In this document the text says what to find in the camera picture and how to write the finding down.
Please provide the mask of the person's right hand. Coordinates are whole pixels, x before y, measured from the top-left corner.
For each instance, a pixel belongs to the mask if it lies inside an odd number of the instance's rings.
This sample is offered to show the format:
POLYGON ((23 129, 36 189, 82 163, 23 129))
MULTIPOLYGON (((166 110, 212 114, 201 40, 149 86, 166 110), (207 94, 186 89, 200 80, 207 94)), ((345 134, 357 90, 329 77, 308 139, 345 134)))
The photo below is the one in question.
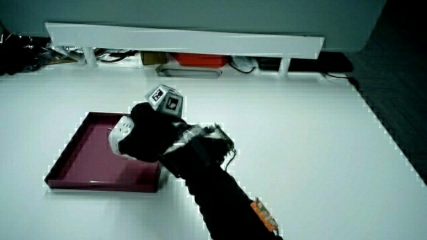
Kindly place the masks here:
POLYGON ((133 106, 111 132, 110 143, 118 155, 153 163, 192 126, 182 119, 183 96, 160 84, 133 106))

